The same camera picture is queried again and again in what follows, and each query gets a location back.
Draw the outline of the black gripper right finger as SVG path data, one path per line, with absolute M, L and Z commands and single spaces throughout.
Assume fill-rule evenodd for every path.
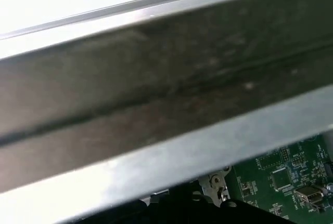
M 273 224 L 292 221 L 242 201 L 228 200 L 217 207 L 202 200 L 191 203 L 186 223 Z

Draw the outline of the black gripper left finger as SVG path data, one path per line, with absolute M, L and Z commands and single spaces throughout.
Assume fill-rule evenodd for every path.
M 136 200 L 87 217 L 87 223 L 181 223 L 186 220 L 184 199 L 160 199 L 157 203 Z

